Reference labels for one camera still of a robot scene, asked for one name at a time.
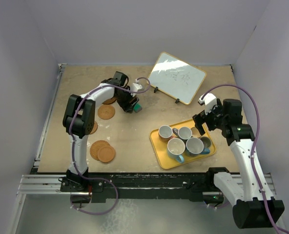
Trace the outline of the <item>light woven coaster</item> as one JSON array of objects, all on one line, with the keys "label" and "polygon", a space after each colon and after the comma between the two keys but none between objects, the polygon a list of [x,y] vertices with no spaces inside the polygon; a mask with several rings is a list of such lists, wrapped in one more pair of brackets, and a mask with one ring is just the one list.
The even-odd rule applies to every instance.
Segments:
[{"label": "light woven coaster", "polygon": [[115,115],[115,108],[111,105],[102,105],[98,109],[98,117],[104,120],[111,119]]},{"label": "light woven coaster", "polygon": [[95,160],[99,160],[98,159],[98,150],[104,146],[110,146],[110,144],[105,140],[95,141],[91,145],[90,150],[89,150],[91,157]]}]

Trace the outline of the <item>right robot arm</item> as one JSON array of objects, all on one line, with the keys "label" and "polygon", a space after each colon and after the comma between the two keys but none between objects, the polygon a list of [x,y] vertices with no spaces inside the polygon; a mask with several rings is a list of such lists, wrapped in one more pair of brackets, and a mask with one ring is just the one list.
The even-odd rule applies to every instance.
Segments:
[{"label": "right robot arm", "polygon": [[255,136],[252,127],[244,124],[242,103],[236,99],[220,101],[213,94],[198,100],[205,108],[193,116],[200,135],[205,134],[203,125],[210,131],[220,129],[222,136],[234,154],[239,167],[242,185],[233,179],[226,169],[212,168],[212,175],[205,179],[211,191],[220,189],[232,204],[232,215],[240,229],[271,228],[281,217],[285,207],[270,190],[261,169],[253,145]]}]

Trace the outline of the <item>plain orange coaster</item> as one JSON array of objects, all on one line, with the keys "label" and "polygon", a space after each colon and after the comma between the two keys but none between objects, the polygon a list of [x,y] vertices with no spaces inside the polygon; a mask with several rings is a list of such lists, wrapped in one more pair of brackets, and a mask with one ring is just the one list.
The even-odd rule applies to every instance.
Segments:
[{"label": "plain orange coaster", "polygon": [[94,125],[93,125],[93,128],[92,128],[92,130],[91,130],[90,134],[93,134],[93,133],[95,133],[97,129],[98,129],[98,124],[97,124],[97,122],[96,122],[96,121],[94,121]]},{"label": "plain orange coaster", "polygon": [[114,159],[116,151],[112,146],[103,146],[97,152],[98,160],[103,163],[109,163]]}]

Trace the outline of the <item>plain orange front coaster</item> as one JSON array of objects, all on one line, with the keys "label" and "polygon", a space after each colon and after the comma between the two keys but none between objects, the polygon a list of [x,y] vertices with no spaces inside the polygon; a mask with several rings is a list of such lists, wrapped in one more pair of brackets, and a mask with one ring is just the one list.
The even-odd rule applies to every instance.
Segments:
[{"label": "plain orange front coaster", "polygon": [[114,159],[116,151],[112,146],[103,146],[97,152],[98,160],[103,163],[109,163]]}]

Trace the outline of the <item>light woven front coaster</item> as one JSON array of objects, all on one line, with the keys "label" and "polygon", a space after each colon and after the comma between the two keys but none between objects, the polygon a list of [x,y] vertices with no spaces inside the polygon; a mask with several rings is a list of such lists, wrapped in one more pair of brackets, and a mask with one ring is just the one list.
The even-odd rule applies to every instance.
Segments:
[{"label": "light woven front coaster", "polygon": [[98,159],[98,150],[104,146],[110,146],[110,144],[105,140],[95,141],[91,145],[90,150],[89,150],[91,157],[95,160],[99,160]]}]

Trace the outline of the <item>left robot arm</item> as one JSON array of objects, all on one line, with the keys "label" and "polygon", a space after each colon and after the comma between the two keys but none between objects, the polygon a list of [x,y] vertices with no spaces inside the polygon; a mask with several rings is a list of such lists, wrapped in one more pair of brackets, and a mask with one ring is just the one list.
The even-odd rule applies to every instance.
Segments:
[{"label": "left robot arm", "polygon": [[139,101],[137,94],[144,91],[138,80],[125,85],[127,79],[128,76],[124,73],[116,72],[113,78],[103,80],[86,94],[71,95],[68,99],[62,121],[71,146],[71,163],[66,171],[66,178],[72,181],[71,184],[77,191],[84,191],[89,184],[86,144],[94,126],[96,108],[106,100],[116,98],[126,113],[132,113]]}]

